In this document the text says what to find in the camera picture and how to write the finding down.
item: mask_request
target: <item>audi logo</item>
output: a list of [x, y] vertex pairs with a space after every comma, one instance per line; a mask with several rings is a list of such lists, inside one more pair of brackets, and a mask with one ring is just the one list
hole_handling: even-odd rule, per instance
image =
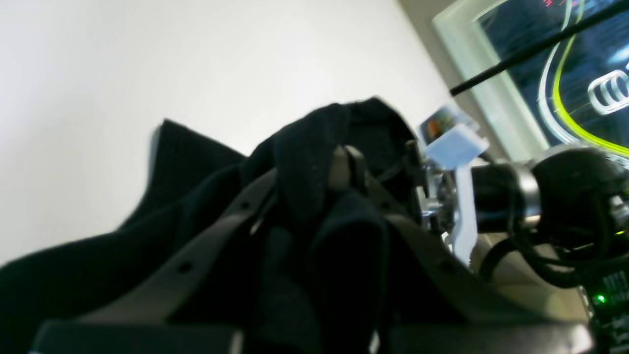
[[621, 70], [612, 71], [592, 81], [587, 95], [594, 109], [602, 115], [629, 107], [629, 76]]

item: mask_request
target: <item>black cloth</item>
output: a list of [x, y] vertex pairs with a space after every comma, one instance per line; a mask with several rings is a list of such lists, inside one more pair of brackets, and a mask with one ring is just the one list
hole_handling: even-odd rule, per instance
[[316, 110], [248, 158], [165, 121], [145, 196], [117, 231], [0, 269], [0, 353], [27, 352], [48, 318], [71, 319], [130, 291], [273, 167], [274, 222], [264, 237], [230, 240], [171, 321], [234, 324], [251, 353], [366, 353], [385, 303], [389, 232], [362, 195], [327, 190], [332, 150], [357, 147], [377, 175], [412, 138], [377, 98]]

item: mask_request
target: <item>white plastic clip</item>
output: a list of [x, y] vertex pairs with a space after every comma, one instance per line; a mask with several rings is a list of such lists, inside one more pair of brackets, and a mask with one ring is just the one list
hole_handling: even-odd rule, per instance
[[478, 125], [455, 104], [439, 109], [420, 125], [419, 136], [426, 157], [454, 170], [457, 185], [457, 220], [452, 232], [452, 251], [468, 265], [478, 239], [472, 161], [489, 147], [476, 131]]

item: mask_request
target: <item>yellow curve line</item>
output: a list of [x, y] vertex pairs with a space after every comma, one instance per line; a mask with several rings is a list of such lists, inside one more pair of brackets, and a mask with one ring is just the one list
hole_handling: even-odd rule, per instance
[[[585, 0], [582, 0], [581, 4], [579, 5], [579, 16], [577, 18], [577, 22], [581, 21], [581, 18], [583, 17], [584, 4], [585, 4]], [[574, 43], [575, 37], [576, 37], [575, 35], [572, 36], [570, 40], [568, 41], [568, 44], [565, 48], [565, 52], [563, 56], [561, 57], [561, 60], [559, 61], [557, 72], [555, 73], [555, 81], [553, 84], [553, 92], [552, 92], [552, 99], [553, 99], [553, 104], [555, 105], [555, 111], [557, 112], [559, 118], [561, 118], [561, 120], [568, 127], [570, 127], [578, 136], [580, 136], [583, 140], [591, 142], [598, 146], [602, 146], [619, 155], [629, 157], [629, 149], [627, 149], [624, 146], [620, 146], [612, 142], [609, 142], [607, 140], [601, 139], [593, 134], [590, 134], [588, 131], [583, 129], [579, 124], [577, 124], [577, 122], [574, 121], [572, 116], [570, 116], [570, 113], [568, 113], [568, 111], [564, 107], [564, 103], [562, 102], [560, 94], [559, 94], [561, 74], [564, 70], [564, 64], [565, 64], [566, 58], [568, 58], [568, 53], [570, 53], [570, 50], [572, 49], [572, 44]]]

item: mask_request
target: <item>black rod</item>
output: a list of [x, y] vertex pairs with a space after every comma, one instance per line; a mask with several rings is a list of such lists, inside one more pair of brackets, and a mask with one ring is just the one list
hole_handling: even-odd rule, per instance
[[515, 53], [512, 57], [501, 61], [495, 66], [490, 67], [489, 69], [483, 71], [482, 73], [472, 77], [471, 79], [456, 85], [456, 87], [450, 90], [450, 94], [454, 97], [464, 91], [467, 91], [470, 88], [500, 74], [501, 72], [509, 69], [510, 67], [517, 65], [521, 62], [524, 62], [537, 54], [541, 53], [543, 50], [552, 47], [553, 45], [579, 33], [587, 28], [595, 26], [605, 20], [608, 20], [620, 13], [629, 10], [629, 0], [621, 0], [617, 3], [611, 5], [610, 7], [601, 10], [592, 16], [589, 16], [582, 21], [567, 27], [565, 30], [559, 32], [556, 35], [552, 35], [551, 37], [546, 38], [545, 40], [541, 40], [536, 44], [533, 44], [527, 47], [524, 50], [521, 50], [518, 53]]

